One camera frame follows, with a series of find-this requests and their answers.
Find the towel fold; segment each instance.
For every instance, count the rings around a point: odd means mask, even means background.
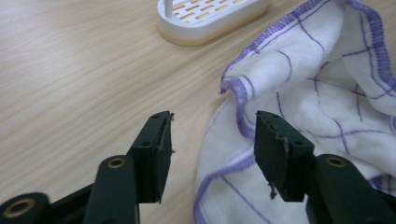
[[[225,69],[230,97],[210,122],[197,172],[197,223],[308,223],[304,203],[271,200],[254,161],[257,110],[351,160],[396,195],[396,79],[380,16],[357,0],[311,0],[260,35]]]

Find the dish towel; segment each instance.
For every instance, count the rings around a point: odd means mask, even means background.
[[[356,0],[312,0],[261,34],[225,69],[228,99],[198,163],[196,223],[308,223],[255,162],[257,110],[278,114],[315,155],[351,160],[373,188],[396,194],[396,79],[378,13]]]

